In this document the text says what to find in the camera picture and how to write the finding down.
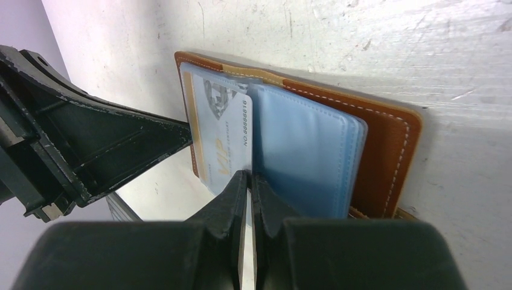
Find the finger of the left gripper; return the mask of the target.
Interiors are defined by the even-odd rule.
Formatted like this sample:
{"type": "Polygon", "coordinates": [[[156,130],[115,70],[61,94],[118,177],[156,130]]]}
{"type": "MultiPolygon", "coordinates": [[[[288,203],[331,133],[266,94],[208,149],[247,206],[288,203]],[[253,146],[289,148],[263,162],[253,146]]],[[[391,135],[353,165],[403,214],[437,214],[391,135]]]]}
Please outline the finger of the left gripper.
{"type": "Polygon", "coordinates": [[[188,123],[90,95],[40,54],[1,47],[1,201],[25,216],[66,216],[191,142],[188,123]]]}

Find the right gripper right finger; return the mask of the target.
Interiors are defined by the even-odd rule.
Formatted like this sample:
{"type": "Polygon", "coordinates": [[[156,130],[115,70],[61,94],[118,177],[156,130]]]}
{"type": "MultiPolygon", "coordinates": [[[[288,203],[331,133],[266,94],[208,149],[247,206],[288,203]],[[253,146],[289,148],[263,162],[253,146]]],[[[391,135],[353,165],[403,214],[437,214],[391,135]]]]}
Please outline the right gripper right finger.
{"type": "Polygon", "coordinates": [[[442,235],[403,219],[301,216],[251,181],[257,289],[465,289],[442,235]]]}

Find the brown leather card holder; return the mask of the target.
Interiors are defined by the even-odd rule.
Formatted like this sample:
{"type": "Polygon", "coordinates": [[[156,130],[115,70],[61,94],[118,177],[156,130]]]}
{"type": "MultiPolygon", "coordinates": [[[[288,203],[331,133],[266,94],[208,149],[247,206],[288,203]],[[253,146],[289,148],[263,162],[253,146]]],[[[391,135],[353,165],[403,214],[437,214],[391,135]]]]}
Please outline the brown leather card holder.
{"type": "Polygon", "coordinates": [[[203,54],[178,51],[174,58],[177,66],[190,63],[232,76],[255,77],[366,121],[369,132],[349,215],[359,219],[415,220],[413,215],[398,207],[423,127],[420,113],[412,106],[203,54]]]}

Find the white VIP card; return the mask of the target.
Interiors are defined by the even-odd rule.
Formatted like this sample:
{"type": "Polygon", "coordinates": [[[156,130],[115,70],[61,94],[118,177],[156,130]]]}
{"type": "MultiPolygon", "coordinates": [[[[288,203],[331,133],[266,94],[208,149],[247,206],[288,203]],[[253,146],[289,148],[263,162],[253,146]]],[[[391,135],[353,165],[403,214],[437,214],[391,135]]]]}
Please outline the white VIP card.
{"type": "Polygon", "coordinates": [[[252,169],[252,99],[248,81],[207,72],[182,73],[194,160],[215,195],[238,170],[252,169]]]}

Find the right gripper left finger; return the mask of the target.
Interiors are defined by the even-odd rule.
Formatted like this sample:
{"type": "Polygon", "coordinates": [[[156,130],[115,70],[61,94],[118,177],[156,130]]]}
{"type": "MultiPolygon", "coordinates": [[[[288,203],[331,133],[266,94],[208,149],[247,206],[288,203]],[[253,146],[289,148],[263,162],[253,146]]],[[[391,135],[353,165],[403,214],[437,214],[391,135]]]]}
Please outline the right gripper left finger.
{"type": "Polygon", "coordinates": [[[240,289],[248,173],[185,221],[63,222],[43,233],[14,289],[240,289]]]}

